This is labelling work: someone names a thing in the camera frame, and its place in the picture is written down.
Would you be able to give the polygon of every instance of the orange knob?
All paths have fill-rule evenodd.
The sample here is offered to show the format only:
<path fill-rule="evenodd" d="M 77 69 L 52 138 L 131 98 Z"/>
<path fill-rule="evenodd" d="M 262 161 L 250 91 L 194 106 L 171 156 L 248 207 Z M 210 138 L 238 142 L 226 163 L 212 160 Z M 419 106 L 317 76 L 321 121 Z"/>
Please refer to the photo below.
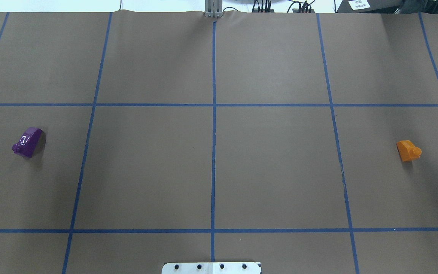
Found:
<path fill-rule="evenodd" d="M 420 155 L 422 155 L 422 150 L 412 144 L 409 140 L 397 142 L 397 147 L 401 160 L 404 162 L 418 159 L 420 158 Z"/>

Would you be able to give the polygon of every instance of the white metal plate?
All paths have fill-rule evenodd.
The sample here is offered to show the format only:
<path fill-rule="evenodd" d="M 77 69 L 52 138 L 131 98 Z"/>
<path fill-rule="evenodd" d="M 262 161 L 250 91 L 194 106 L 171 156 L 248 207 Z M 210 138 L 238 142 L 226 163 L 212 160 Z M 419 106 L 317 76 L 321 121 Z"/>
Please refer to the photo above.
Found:
<path fill-rule="evenodd" d="M 162 268 L 162 274 L 261 274 L 261 263 L 167 263 Z"/>

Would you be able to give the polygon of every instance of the gray mat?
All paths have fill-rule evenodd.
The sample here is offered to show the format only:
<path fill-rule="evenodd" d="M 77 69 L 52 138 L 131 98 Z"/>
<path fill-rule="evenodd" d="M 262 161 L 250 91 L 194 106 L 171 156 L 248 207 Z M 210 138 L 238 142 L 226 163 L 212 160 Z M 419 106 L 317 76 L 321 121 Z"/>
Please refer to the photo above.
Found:
<path fill-rule="evenodd" d="M 0 273 L 178 261 L 438 272 L 438 16 L 0 14 Z"/>

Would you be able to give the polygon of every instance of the purple knob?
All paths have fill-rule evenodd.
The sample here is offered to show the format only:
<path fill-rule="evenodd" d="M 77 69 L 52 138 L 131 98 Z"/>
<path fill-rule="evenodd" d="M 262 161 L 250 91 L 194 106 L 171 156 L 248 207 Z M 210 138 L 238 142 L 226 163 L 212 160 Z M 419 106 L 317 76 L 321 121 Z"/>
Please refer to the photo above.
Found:
<path fill-rule="evenodd" d="M 42 132 L 39 128 L 29 127 L 21 136 L 19 142 L 13 145 L 13 152 L 20 156 L 31 158 Z"/>

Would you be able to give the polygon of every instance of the white label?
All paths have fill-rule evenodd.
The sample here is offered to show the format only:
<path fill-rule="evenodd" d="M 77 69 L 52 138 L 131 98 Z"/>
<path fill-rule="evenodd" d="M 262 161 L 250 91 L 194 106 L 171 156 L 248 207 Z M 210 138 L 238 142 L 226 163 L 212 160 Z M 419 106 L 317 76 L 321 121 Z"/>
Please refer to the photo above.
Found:
<path fill-rule="evenodd" d="M 362 10 L 370 8 L 370 3 L 367 0 L 352 0 L 348 2 L 352 10 Z"/>

